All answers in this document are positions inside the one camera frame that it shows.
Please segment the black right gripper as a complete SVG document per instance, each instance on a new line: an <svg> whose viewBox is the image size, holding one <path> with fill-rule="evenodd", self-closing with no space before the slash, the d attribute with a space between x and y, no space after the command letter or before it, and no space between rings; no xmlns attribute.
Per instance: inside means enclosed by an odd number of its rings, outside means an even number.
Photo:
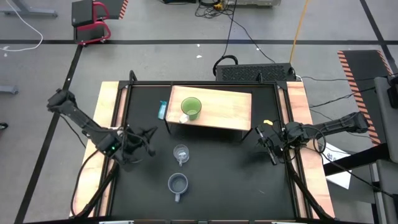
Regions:
<svg viewBox="0 0 398 224"><path fill-rule="evenodd" d="M255 130L259 135L258 143L262 145L259 151L268 154L274 166L289 161L288 150L285 149L285 144L278 134L266 136L259 127Z"/></svg>

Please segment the clear glass cup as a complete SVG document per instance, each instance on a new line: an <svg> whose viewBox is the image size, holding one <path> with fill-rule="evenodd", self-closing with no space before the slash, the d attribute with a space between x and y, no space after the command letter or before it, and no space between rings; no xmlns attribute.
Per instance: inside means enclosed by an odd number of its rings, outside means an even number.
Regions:
<svg viewBox="0 0 398 224"><path fill-rule="evenodd" d="M183 144L175 146L175 148L173 149L173 154L178 161L180 167L183 166L183 164L186 163L190 158L189 149L186 145Z"/></svg>

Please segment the green and white mug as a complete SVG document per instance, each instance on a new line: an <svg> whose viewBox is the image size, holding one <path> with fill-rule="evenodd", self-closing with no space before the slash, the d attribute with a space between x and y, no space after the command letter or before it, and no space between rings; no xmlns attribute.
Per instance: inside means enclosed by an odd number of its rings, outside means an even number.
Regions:
<svg viewBox="0 0 398 224"><path fill-rule="evenodd" d="M201 101L195 97L188 97L181 103L182 115L179 119L180 123L197 120L201 113Z"/></svg>

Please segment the grey mug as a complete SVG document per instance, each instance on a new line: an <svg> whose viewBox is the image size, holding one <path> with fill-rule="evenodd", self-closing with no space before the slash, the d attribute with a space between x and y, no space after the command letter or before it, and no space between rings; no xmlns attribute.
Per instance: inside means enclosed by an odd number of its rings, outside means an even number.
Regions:
<svg viewBox="0 0 398 224"><path fill-rule="evenodd" d="M174 173L169 177L168 188L175 195L175 202L179 203L181 195L188 189L188 179L182 173Z"/></svg>

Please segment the wooden shelf with black legs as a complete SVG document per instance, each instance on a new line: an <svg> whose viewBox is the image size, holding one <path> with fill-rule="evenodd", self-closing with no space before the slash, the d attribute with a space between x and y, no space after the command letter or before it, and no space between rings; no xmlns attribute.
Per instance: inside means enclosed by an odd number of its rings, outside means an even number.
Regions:
<svg viewBox="0 0 398 224"><path fill-rule="evenodd" d="M179 119L183 114L181 103L188 97L201 101L201 113L197 120L180 123ZM252 131L251 114L250 93L174 85L164 121L166 125L172 123L241 131L241 140L244 140Z"/></svg>

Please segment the black table mat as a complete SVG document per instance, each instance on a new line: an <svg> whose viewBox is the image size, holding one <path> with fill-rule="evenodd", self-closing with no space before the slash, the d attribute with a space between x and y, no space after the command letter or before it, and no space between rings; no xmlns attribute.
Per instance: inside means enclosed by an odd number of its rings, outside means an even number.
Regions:
<svg viewBox="0 0 398 224"><path fill-rule="evenodd" d="M111 214L133 220L288 220L294 217L290 186L282 164L274 166L259 151L258 135L241 140L241 132L183 124L165 125L157 117L160 101L170 96L167 86L131 91L127 122L133 128L158 127L150 144L151 157L129 172L121 170ZM189 149L189 160L179 166L175 146ZM188 189L179 203L168 188L169 177L182 173Z"/></svg>

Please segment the black perforated computer case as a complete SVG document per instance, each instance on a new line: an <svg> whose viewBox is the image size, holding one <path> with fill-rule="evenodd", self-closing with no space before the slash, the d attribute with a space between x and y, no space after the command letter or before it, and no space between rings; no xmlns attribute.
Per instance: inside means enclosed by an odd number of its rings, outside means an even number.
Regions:
<svg viewBox="0 0 398 224"><path fill-rule="evenodd" d="M295 70L289 63L218 65L215 72L219 82L296 81Z"/></svg>

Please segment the white paper sheet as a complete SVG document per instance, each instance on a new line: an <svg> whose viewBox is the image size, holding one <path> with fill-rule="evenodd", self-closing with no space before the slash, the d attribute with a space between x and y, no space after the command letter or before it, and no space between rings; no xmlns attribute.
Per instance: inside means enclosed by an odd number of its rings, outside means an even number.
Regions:
<svg viewBox="0 0 398 224"><path fill-rule="evenodd" d="M338 149L337 147L329 143L326 143L326 148L322 155L323 165L328 164L330 161L336 161L338 159L342 159L348 156L349 154L347 152L342 151L341 149ZM328 175L326 176L326 179L348 190L351 180L351 175L348 172L343 171L337 174Z"/></svg>

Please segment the black beam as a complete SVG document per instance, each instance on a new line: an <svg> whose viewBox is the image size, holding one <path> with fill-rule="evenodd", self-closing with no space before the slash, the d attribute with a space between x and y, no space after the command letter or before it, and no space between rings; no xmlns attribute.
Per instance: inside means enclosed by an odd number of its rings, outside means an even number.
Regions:
<svg viewBox="0 0 398 224"><path fill-rule="evenodd" d="M379 144L365 151L349 155L342 159L331 161L323 166L326 176L352 170L357 167L370 165L380 159L389 158L389 149L386 143Z"/></svg>

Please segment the grey desk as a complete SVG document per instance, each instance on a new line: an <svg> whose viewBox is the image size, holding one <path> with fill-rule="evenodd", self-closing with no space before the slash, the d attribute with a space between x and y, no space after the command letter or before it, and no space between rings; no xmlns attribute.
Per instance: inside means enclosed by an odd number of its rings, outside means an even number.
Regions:
<svg viewBox="0 0 398 224"><path fill-rule="evenodd" d="M386 146L389 156L387 159L376 161L379 183L384 192L382 201L386 220L385 224L398 224L398 108L393 108L387 94L391 89L386 78L375 78L375 87L381 112Z"/></svg>

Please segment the black hazard-striped floor mat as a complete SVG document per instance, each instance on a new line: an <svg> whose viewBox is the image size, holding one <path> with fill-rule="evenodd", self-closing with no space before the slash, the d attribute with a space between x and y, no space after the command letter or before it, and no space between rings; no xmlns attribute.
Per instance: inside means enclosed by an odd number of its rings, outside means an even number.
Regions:
<svg viewBox="0 0 398 224"><path fill-rule="evenodd" d="M392 75L392 70L378 50L339 50L337 54L357 107L370 125L372 144L385 143L374 79Z"/></svg>

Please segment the black hazard-striped panel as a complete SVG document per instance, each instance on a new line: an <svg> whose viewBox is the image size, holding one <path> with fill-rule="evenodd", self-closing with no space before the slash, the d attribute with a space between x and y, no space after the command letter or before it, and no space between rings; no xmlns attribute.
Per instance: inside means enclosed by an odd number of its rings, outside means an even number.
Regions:
<svg viewBox="0 0 398 224"><path fill-rule="evenodd" d="M126 14L129 0L101 0L101 2L107 7L110 19L121 20Z"/></svg>

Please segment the black box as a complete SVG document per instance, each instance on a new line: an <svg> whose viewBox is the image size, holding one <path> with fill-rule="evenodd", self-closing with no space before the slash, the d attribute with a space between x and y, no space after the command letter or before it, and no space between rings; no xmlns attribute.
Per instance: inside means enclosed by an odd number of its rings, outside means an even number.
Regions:
<svg viewBox="0 0 398 224"><path fill-rule="evenodd" d="M387 89L387 95L391 106L398 109L398 75L388 76L387 82L390 88Z"/></svg>

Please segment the grey device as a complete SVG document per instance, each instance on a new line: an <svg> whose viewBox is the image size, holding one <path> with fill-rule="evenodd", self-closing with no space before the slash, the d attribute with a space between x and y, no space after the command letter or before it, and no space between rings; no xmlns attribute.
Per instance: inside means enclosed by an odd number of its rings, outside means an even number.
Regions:
<svg viewBox="0 0 398 224"><path fill-rule="evenodd" d="M282 0L224 0L226 4L240 5L240 6L264 6L273 7L279 6Z"/></svg>

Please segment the grey table foot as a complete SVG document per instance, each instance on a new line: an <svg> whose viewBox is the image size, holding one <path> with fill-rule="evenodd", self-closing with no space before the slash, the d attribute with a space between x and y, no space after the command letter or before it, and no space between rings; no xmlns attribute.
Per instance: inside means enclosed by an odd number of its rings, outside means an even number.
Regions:
<svg viewBox="0 0 398 224"><path fill-rule="evenodd" d="M0 13L4 13L7 16L49 16L57 17L58 13L50 9L38 9L30 7L24 0L6 0L9 8L0 9Z"/></svg>

